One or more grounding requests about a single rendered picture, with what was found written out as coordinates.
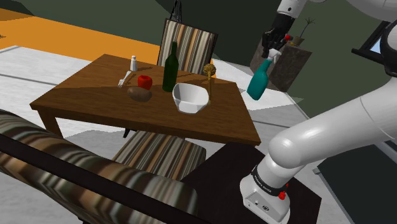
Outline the teal spray bottle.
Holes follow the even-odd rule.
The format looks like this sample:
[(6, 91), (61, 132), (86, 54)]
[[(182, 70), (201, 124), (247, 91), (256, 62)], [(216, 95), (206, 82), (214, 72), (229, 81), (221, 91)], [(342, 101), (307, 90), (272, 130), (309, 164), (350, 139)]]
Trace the teal spray bottle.
[(254, 100), (259, 100), (268, 85), (267, 71), (271, 63), (276, 63), (282, 53), (274, 48), (268, 51), (267, 58), (261, 66), (255, 71), (249, 86), (246, 90), (247, 94)]

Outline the dark side table with plant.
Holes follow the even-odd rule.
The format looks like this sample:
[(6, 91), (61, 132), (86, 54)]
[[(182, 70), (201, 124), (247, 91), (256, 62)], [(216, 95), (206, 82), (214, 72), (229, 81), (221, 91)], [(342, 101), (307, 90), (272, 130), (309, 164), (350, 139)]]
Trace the dark side table with plant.
[[(300, 48), (300, 45), (304, 41), (301, 34), (289, 39), (285, 36), (285, 40), (285, 45), (279, 50), (282, 53), (281, 57), (276, 64), (272, 64), (267, 71), (268, 88), (281, 92), (288, 91), (312, 54), (312, 52)], [(253, 72), (255, 72), (264, 61), (264, 58), (261, 56), (263, 53), (261, 41), (262, 40), (258, 43), (249, 65)]]

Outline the striped upholstered chair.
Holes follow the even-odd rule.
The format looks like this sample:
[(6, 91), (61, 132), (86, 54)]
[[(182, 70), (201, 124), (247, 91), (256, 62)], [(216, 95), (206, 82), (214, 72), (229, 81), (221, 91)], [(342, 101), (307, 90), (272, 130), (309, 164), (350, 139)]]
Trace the striped upholstered chair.
[(210, 224), (183, 178), (205, 160), (184, 139), (136, 132), (113, 159), (0, 109), (0, 172), (49, 196), (83, 224)]
[(179, 70), (204, 74), (203, 68), (212, 59), (218, 34), (165, 19), (157, 65), (164, 66), (171, 54), (172, 43), (177, 43)]

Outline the black framed window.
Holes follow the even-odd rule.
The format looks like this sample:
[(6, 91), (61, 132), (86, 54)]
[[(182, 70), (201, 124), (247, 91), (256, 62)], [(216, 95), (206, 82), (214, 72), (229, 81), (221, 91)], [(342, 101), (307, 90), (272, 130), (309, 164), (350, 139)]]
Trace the black framed window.
[(390, 22), (382, 21), (361, 47), (359, 49), (353, 48), (351, 52), (378, 64), (383, 64), (383, 58), (379, 50), (379, 43), (385, 28), (389, 24)]

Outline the white bowl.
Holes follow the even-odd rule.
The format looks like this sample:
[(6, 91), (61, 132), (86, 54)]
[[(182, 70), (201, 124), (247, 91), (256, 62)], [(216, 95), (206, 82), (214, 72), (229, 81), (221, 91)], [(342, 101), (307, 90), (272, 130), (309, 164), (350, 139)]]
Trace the white bowl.
[(189, 83), (177, 83), (172, 97), (179, 112), (195, 114), (207, 106), (209, 94), (203, 87)]

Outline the dark green wine bottle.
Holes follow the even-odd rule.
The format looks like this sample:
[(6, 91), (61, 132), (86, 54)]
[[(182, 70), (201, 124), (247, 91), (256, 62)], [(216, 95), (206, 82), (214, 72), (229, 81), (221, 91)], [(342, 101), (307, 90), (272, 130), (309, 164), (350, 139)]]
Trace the dark green wine bottle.
[(177, 58), (178, 43), (172, 42), (171, 53), (165, 61), (164, 78), (162, 88), (166, 92), (172, 92), (175, 84), (179, 69), (179, 62)]

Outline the brown potato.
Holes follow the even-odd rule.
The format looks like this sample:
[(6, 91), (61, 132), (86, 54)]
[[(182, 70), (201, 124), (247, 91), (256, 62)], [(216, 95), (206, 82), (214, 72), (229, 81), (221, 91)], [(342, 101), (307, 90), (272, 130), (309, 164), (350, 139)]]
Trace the brown potato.
[(127, 94), (131, 99), (138, 102), (148, 102), (152, 97), (151, 91), (142, 87), (130, 87)]

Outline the silver fork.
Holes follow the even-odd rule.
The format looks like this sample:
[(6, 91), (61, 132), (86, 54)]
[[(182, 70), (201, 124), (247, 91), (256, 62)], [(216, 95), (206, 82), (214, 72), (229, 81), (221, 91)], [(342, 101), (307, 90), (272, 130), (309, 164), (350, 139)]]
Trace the silver fork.
[(122, 88), (122, 86), (123, 86), (123, 84), (124, 84), (126, 78), (129, 76), (129, 74), (130, 74), (131, 72), (132, 72), (132, 71), (127, 71), (127, 72), (126, 72), (126, 75), (124, 76), (124, 78), (119, 80), (118, 88)]

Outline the dark robot stand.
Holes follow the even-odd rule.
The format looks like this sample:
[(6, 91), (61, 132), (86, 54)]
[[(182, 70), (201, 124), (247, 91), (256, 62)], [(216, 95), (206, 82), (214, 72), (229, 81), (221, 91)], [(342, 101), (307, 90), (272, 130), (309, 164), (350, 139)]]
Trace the dark robot stand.
[[(239, 183), (265, 157), (255, 147), (228, 143), (181, 181), (198, 194), (198, 217), (211, 224), (267, 224), (248, 210)], [(289, 181), (291, 214), (288, 224), (316, 224), (321, 197), (299, 182)]]

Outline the brown wooden table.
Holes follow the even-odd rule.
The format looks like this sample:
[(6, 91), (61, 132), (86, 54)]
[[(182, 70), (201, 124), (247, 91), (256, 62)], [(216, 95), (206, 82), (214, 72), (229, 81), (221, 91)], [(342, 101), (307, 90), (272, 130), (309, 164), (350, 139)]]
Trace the brown wooden table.
[[(236, 83), (213, 79), (210, 105), (196, 114), (178, 111), (172, 94), (162, 89), (162, 66), (138, 62), (122, 88), (130, 60), (104, 54), (52, 88), (30, 106), (46, 129), (60, 135), (57, 118), (145, 130), (217, 143), (244, 143), (258, 146), (260, 137)], [(148, 102), (131, 99), (127, 90), (138, 87), (140, 75), (151, 77), (152, 97)]]

